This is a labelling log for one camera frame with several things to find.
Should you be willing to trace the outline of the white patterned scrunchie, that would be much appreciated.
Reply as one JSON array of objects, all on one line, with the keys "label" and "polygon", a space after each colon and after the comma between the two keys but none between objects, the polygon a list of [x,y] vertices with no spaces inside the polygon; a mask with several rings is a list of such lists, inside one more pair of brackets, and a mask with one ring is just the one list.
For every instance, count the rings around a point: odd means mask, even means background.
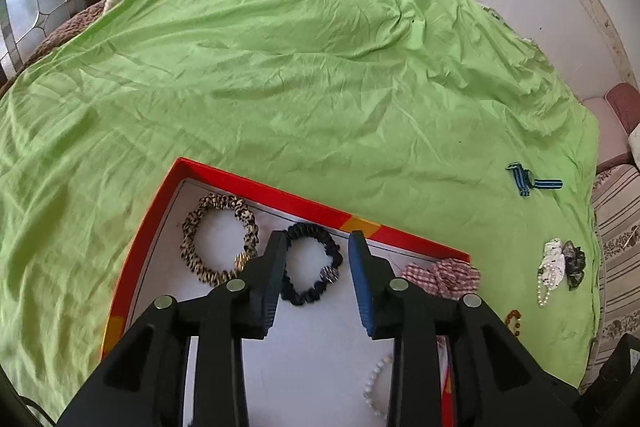
[{"label": "white patterned scrunchie", "polygon": [[561,239],[551,239],[544,244],[544,254],[537,270],[537,303],[543,308],[565,277],[565,257]]}]

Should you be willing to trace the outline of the red white checked scrunchie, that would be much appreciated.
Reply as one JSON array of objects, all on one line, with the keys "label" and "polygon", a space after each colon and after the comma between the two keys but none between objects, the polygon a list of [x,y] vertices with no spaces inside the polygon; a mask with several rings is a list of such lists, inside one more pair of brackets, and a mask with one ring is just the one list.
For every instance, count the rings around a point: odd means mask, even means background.
[{"label": "red white checked scrunchie", "polygon": [[427,294],[449,300],[475,294],[480,287],[480,271],[471,263],[454,258],[438,260],[427,268],[410,263],[401,271],[400,277]]}]

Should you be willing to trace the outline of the black scrunchie with charm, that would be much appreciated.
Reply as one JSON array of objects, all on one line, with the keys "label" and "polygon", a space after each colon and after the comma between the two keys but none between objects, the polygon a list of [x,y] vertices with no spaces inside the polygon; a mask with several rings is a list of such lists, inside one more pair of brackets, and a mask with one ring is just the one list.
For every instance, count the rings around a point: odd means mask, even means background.
[{"label": "black scrunchie with charm", "polygon": [[284,270],[280,296],[294,307],[318,303],[340,279],[341,246],[327,229],[311,222],[295,222],[284,234],[293,276]]}]

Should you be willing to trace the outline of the leopard print scrunchie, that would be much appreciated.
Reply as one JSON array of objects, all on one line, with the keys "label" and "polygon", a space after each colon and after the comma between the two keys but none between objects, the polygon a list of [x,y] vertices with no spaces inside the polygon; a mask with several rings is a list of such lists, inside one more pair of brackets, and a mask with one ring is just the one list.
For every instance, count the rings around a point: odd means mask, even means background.
[{"label": "leopard print scrunchie", "polygon": [[181,225],[180,257],[198,280],[211,288],[235,279],[257,257],[258,225],[242,199],[209,193]]}]

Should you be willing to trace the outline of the red and white tray box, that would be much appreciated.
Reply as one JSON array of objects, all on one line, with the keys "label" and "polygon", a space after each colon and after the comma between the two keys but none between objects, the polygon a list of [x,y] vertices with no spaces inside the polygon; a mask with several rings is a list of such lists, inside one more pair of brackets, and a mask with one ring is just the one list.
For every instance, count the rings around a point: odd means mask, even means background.
[{"label": "red and white tray box", "polygon": [[[468,259],[422,237],[379,225],[191,159],[175,160],[145,213],[120,272],[101,352],[107,355],[134,320],[163,294],[177,300],[202,297],[209,286],[186,269],[180,254],[181,225],[201,197],[230,193],[254,212],[259,244],[271,232],[298,221],[314,222],[345,248],[351,231],[363,231],[372,254],[394,272],[409,263],[426,268],[445,258]],[[341,277],[313,305],[281,301],[264,340],[243,343],[248,419],[254,426],[379,426],[362,396],[371,369],[392,350],[373,341],[361,325],[352,278]]]}]

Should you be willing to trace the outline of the green bed sheet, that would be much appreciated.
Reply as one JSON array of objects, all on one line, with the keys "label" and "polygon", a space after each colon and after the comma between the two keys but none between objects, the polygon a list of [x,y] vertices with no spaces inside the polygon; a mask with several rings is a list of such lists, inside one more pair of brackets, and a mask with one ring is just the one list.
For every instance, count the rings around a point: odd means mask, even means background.
[{"label": "green bed sheet", "polygon": [[[1,100],[1,363],[59,414],[126,252],[187,157],[468,253],[571,385],[599,321],[598,124],[475,0],[124,0]],[[519,162],[559,190],[521,197]],[[544,244],[586,255],[537,303]]]}]

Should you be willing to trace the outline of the black sheer scrunchie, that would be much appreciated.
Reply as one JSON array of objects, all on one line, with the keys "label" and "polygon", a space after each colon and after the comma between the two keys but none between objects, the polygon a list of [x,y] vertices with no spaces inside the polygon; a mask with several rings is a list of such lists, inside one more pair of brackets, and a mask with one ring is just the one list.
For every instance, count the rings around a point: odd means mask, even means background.
[{"label": "black sheer scrunchie", "polygon": [[576,246],[572,241],[567,241],[563,244],[562,255],[565,262],[565,277],[568,289],[574,291],[584,279],[586,255],[582,248]]}]

